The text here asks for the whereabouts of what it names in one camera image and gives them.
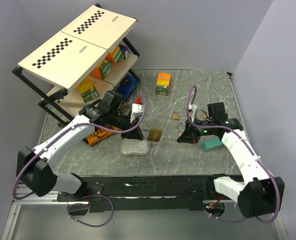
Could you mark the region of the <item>large brass padlock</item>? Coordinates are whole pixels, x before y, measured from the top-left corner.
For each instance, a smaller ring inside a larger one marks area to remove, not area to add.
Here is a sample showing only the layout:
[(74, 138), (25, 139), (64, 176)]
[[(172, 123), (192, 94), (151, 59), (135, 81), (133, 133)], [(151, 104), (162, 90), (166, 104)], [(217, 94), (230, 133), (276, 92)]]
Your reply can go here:
[(181, 136), (182, 133), (185, 131), (186, 124), (184, 122), (178, 123), (178, 135)]
[(159, 142), (163, 133), (163, 131), (158, 128), (142, 129), (141, 132), (147, 133), (148, 135), (144, 139), (151, 142)]

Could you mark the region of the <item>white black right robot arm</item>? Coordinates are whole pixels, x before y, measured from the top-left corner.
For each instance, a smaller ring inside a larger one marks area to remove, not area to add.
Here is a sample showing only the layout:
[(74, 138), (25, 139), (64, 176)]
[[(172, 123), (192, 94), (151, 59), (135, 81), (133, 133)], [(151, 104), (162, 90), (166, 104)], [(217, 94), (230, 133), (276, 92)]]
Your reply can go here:
[(187, 104), (185, 130), (179, 136), (179, 143), (196, 144), (202, 136), (216, 136), (232, 155), (242, 175), (242, 182), (225, 174), (210, 176), (206, 186), (207, 196), (218, 199), (224, 195), (237, 203), (245, 218), (259, 218), (262, 215), (277, 216), (285, 183), (281, 177), (274, 177), (263, 166), (261, 158), (251, 147), (241, 123), (229, 118), (223, 102), (208, 105), (209, 118), (196, 118), (197, 106)]

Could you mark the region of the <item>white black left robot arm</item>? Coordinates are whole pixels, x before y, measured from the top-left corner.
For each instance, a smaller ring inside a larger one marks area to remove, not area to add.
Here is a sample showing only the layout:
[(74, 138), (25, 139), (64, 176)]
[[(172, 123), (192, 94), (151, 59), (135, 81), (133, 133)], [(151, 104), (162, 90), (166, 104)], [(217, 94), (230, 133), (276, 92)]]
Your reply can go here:
[(59, 160), (80, 141), (102, 129), (121, 134), (123, 139), (143, 140), (140, 124), (146, 114), (146, 98), (140, 95), (141, 104), (134, 103), (129, 115), (121, 112), (124, 97), (107, 91), (103, 99), (84, 106), (79, 114), (52, 138), (33, 149), (22, 148), (18, 152), (16, 180), (12, 189), (14, 199), (18, 183), (25, 184), (39, 197), (51, 191), (69, 194), (75, 201), (83, 200), (87, 193), (87, 182), (75, 173), (54, 171)]

